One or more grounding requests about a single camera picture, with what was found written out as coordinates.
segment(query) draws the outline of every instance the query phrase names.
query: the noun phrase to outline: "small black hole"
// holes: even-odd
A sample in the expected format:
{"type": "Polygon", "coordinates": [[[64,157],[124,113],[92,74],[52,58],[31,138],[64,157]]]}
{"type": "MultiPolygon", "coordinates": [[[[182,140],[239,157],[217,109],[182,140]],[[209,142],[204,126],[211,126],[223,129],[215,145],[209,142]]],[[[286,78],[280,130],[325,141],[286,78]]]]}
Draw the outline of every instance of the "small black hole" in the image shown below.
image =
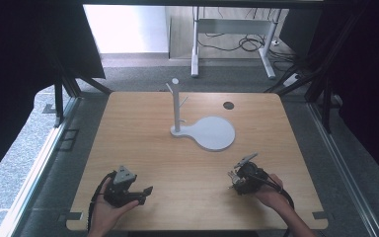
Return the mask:
{"type": "Polygon", "coordinates": [[[235,108],[235,105],[233,103],[231,103],[231,102],[225,102],[223,104],[223,107],[226,110],[233,110],[233,108],[235,108]]]}

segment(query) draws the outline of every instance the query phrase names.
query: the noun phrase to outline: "wooden table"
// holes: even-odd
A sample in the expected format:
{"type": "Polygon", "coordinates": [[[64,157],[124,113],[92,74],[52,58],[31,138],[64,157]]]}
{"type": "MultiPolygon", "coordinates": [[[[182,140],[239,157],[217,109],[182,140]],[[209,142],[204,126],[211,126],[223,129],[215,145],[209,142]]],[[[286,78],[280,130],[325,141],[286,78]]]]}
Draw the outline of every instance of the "wooden table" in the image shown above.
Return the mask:
{"type": "Polygon", "coordinates": [[[68,220],[71,230],[85,230],[90,199],[101,179],[119,165],[137,175],[131,192],[153,186],[142,206],[125,215],[121,230],[285,229],[282,219],[252,196],[238,196],[227,172],[244,156],[277,174],[294,199],[296,211],[313,229],[324,229],[323,211],[279,97],[275,94],[183,93],[189,98],[181,118],[192,124],[222,116],[236,130],[234,143],[210,152],[189,138],[175,138],[173,98],[169,92],[116,92],[110,95],[68,220]],[[234,104],[233,110],[223,107],[234,104]]]}

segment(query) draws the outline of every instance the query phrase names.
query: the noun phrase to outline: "human hand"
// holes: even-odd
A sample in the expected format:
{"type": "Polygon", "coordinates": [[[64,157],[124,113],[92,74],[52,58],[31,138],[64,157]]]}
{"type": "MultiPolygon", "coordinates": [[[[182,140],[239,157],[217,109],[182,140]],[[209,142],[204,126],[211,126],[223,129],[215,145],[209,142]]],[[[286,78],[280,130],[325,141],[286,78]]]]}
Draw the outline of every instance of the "human hand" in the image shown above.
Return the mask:
{"type": "MultiPolygon", "coordinates": [[[[282,181],[276,174],[270,174],[268,180],[276,182],[282,188],[282,181]]],[[[277,210],[289,205],[288,200],[281,195],[275,188],[269,185],[262,185],[261,188],[255,193],[255,197],[259,199],[264,205],[277,210]]]]}
{"type": "MultiPolygon", "coordinates": [[[[107,178],[103,183],[103,186],[101,187],[101,194],[105,192],[110,179],[111,178],[107,178]]],[[[88,237],[105,236],[114,228],[115,224],[126,212],[132,210],[138,206],[138,204],[138,200],[134,200],[120,208],[115,208],[104,199],[103,195],[99,195],[92,213],[91,229],[88,237]]]]}

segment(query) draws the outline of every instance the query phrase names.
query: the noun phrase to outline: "white stand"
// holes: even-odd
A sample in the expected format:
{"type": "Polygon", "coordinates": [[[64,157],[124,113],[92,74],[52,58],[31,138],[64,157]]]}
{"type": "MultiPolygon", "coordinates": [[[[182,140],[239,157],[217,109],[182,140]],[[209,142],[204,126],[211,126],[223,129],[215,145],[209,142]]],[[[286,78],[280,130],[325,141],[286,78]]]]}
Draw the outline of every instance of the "white stand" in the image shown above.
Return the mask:
{"type": "Polygon", "coordinates": [[[193,125],[181,125],[180,106],[184,102],[179,104],[179,80],[174,78],[172,83],[172,87],[167,84],[174,97],[175,125],[171,127],[172,135],[175,137],[189,137],[208,151],[222,151],[229,147],[235,140],[236,134],[232,123],[226,118],[205,117],[193,125]]]}
{"type": "Polygon", "coordinates": [[[193,19],[193,42],[191,55],[191,77],[198,76],[198,34],[237,34],[237,35],[266,35],[264,48],[259,52],[263,61],[266,74],[269,79],[275,78],[272,66],[267,58],[270,43],[278,25],[281,9],[276,9],[272,22],[262,20],[226,20],[226,19],[200,19],[198,16],[199,7],[195,7],[193,19]]]}

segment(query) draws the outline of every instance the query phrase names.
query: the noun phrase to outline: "gray carpet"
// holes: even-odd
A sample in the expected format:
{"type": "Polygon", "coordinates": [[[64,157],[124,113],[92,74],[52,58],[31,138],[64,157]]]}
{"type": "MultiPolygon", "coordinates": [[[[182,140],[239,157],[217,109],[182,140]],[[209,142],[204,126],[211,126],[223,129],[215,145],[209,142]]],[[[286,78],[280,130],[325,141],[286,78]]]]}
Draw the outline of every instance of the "gray carpet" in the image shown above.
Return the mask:
{"type": "MultiPolygon", "coordinates": [[[[190,77],[188,66],[106,68],[107,80],[98,80],[115,91],[166,91],[165,83],[172,78],[180,79],[182,91],[188,92],[262,92],[274,81],[265,78],[265,72],[253,66],[209,66],[200,67],[199,78],[190,77]]],[[[59,143],[58,152],[45,169],[38,188],[29,203],[15,236],[85,236],[84,232],[72,232],[65,227],[71,203],[86,165],[108,96],[97,89],[81,83],[82,99],[74,109],[68,129],[76,132],[72,143],[66,139],[59,143]]],[[[369,236],[363,222],[332,161],[321,134],[314,125],[310,111],[302,95],[307,86],[282,98],[291,126],[321,199],[329,227],[317,232],[321,236],[369,236]]],[[[334,136],[344,155],[354,166],[357,181],[365,189],[379,218],[379,171],[371,179],[362,171],[370,172],[375,166],[371,157],[353,140],[353,136],[342,126],[333,110],[334,136]],[[357,161],[365,156],[366,162],[357,161]]],[[[113,232],[110,236],[125,236],[127,233],[113,232]]],[[[282,236],[283,231],[259,231],[259,236],[282,236]]]]}

